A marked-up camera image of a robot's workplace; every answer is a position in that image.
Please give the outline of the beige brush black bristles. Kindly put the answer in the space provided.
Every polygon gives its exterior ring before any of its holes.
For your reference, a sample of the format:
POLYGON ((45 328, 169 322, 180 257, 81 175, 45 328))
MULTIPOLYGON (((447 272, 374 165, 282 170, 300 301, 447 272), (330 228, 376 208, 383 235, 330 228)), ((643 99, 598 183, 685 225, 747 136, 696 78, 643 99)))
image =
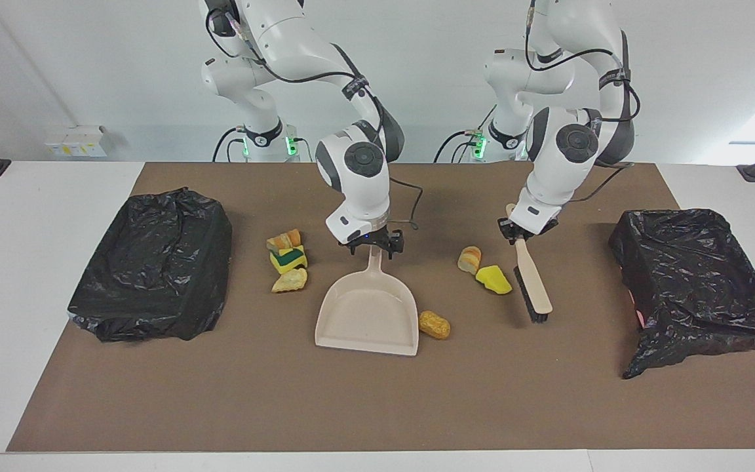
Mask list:
POLYGON ((549 314, 553 311, 549 295, 528 252, 526 240, 518 240, 513 247, 516 251, 516 280, 527 305, 528 315, 532 323, 540 325, 547 322, 549 314))

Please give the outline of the plain yellow sponge piece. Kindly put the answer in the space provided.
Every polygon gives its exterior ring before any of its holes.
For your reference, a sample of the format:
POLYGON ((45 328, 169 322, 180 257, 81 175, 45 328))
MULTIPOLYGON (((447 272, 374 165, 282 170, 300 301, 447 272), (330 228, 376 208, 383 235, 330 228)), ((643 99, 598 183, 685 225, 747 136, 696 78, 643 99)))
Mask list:
POLYGON ((513 291, 512 284, 507 280, 506 275, 497 265, 489 265, 480 268, 474 278, 486 288, 498 295, 505 295, 513 291))

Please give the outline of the yellow and green sponge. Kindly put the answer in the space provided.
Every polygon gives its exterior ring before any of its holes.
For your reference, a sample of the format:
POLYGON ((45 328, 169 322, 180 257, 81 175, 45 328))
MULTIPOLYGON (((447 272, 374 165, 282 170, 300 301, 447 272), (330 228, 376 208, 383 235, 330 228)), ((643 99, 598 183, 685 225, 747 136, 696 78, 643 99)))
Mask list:
POLYGON ((271 250, 269 252, 269 259, 279 275, 284 275, 289 271, 293 271, 293 269, 307 269, 308 267, 305 248, 302 245, 278 251, 271 250))

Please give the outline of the pale yellow chip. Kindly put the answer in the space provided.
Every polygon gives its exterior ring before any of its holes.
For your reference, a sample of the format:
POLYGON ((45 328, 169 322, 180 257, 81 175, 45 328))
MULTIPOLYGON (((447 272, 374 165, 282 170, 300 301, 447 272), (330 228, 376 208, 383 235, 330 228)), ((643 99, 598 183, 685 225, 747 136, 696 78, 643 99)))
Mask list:
POLYGON ((308 272, 305 268, 300 267, 286 271, 279 276, 271 288, 272 293, 297 292, 306 286, 308 281, 308 272))

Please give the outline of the beige plastic dustpan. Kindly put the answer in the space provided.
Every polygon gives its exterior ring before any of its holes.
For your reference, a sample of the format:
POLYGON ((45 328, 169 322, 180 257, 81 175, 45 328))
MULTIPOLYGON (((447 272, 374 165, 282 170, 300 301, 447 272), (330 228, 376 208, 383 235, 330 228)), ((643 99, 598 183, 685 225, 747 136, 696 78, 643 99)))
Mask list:
POLYGON ((368 266, 339 278, 324 296, 315 345, 413 357, 419 347, 417 304, 410 288, 381 270, 371 246, 368 266))

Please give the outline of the brown toy potato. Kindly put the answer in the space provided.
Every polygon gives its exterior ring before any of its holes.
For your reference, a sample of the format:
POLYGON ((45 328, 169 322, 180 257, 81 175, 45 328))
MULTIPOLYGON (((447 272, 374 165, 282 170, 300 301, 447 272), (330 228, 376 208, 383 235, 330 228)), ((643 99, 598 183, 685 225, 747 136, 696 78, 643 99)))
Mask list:
POLYGON ((435 340, 446 340, 452 333, 452 325, 434 311, 425 310, 417 316, 417 328, 435 340))

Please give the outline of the black bag over pink bin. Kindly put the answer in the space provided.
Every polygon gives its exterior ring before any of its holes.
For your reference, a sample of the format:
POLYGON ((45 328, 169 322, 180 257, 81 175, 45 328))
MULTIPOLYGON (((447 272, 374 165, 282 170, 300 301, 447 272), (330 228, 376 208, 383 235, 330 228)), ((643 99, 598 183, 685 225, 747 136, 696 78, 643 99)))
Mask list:
POLYGON ((608 244, 640 319, 623 379, 755 350, 755 269, 720 213, 625 211, 608 244))

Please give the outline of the black bag lined bin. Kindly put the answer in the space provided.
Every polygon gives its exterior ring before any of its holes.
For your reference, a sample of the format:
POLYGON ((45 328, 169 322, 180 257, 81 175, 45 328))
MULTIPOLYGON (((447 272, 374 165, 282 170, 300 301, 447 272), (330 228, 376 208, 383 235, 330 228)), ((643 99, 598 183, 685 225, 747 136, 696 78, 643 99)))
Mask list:
POLYGON ((131 196, 90 258, 69 318, 102 342, 192 340, 221 317, 232 248, 218 200, 186 187, 131 196))

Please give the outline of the orange striped toy croissant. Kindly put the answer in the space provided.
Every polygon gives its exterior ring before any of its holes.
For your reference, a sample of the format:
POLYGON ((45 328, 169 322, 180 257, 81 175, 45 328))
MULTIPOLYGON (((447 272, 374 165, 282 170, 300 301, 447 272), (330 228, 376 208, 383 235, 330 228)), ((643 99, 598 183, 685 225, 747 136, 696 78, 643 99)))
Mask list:
POLYGON ((297 228, 279 233, 273 238, 266 240, 267 249, 276 254, 281 250, 290 250, 290 248, 296 248, 300 245, 302 245, 301 233, 297 228))

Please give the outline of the brown table mat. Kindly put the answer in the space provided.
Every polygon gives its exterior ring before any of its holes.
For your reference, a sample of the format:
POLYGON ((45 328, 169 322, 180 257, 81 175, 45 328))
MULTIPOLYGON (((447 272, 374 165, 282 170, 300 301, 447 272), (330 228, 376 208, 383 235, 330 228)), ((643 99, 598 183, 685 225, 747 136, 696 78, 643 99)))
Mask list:
POLYGON ((519 292, 461 272, 462 248, 510 273, 497 230, 526 163, 393 165, 425 189, 417 231, 383 268, 452 325, 399 357, 315 346, 330 285, 362 271, 324 221, 341 201, 310 164, 150 163, 132 194, 188 187, 233 224, 227 303, 191 341, 102 343, 66 326, 10 451, 360 451, 755 448, 755 351, 689 357, 621 378, 638 319, 608 246, 626 210, 677 206, 653 165, 567 207, 528 248, 554 306, 533 324, 519 292), (301 233, 308 281, 272 293, 266 240, 301 233))

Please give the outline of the white wall socket box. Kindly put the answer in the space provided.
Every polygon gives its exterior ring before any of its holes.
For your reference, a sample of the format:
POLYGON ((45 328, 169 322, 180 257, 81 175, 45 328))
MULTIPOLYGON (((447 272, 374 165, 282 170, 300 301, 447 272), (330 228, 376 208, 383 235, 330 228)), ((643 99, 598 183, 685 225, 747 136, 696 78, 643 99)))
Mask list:
POLYGON ((45 138, 44 146, 54 157, 106 158, 107 140, 102 126, 67 128, 45 138))

